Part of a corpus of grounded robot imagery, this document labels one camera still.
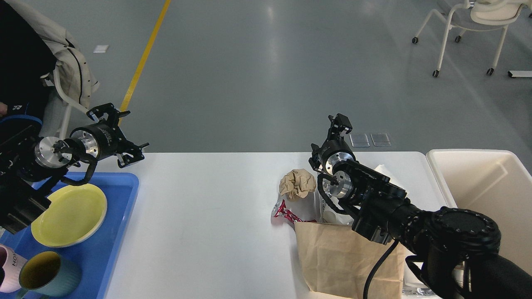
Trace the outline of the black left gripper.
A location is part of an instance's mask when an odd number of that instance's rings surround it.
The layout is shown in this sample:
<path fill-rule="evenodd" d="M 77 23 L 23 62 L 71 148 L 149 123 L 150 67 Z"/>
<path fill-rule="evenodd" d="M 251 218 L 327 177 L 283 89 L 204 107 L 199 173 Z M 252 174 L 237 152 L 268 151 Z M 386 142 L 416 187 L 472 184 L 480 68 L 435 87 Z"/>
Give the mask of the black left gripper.
<path fill-rule="evenodd" d="M 98 161 L 112 155 L 116 156 L 118 167 L 121 169 L 140 162 L 145 158 L 144 148 L 150 144 L 147 142 L 136 145 L 133 142 L 126 142 L 121 129 L 108 126 L 118 125 L 120 119 L 130 113 L 129 110 L 117 110 L 112 103 L 95 106 L 87 110 L 86 115 L 97 123 L 74 129 L 70 139 L 74 140 L 78 152 L 92 155 Z"/>

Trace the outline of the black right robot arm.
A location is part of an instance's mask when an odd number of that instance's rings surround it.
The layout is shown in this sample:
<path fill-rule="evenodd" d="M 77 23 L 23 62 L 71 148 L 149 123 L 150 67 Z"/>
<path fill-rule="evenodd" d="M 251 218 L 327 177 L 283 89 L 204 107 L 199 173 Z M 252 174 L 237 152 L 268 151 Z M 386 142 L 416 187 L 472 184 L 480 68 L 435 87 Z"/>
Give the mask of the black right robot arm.
<path fill-rule="evenodd" d="M 414 276 L 443 299 L 530 299 L 531 276 L 500 256 L 502 234 L 482 213 L 443 206 L 424 211 L 388 176 L 362 165 L 344 136 L 352 125 L 343 114 L 330 115 L 325 142 L 312 144 L 308 160 L 318 173 L 321 197 L 334 212 L 353 218 L 352 230 L 371 242 L 391 248 L 378 259 L 371 280 L 398 244 L 412 254 L 405 258 Z"/>

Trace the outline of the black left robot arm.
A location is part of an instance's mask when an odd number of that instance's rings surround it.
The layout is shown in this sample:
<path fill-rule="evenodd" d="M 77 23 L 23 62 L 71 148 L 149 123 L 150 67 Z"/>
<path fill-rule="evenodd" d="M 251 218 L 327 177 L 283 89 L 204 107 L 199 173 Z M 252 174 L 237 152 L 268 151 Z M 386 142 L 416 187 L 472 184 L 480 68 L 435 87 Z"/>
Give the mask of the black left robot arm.
<path fill-rule="evenodd" d="M 118 167 L 142 161 L 148 143 L 136 145 L 120 129 L 119 111 L 112 103 L 87 112 L 94 123 L 77 127 L 64 139 L 40 137 L 29 125 L 1 144 L 2 229 L 16 234 L 30 226 L 51 205 L 48 195 L 59 182 L 70 186 L 87 184 L 97 163 L 111 156 Z"/>

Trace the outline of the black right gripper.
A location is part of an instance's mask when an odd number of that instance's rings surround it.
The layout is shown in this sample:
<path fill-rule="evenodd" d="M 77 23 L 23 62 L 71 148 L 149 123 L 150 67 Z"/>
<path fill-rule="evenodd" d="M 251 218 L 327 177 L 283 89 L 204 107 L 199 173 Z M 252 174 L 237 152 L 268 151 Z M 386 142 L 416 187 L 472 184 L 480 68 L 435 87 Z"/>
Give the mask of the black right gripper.
<path fill-rule="evenodd" d="M 334 165 L 344 161 L 355 161 L 355 155 L 344 142 L 344 136 L 353 130 L 351 121 L 343 114 L 329 115 L 328 141 L 322 146 L 311 144 L 310 167 L 319 173 L 332 174 Z"/>

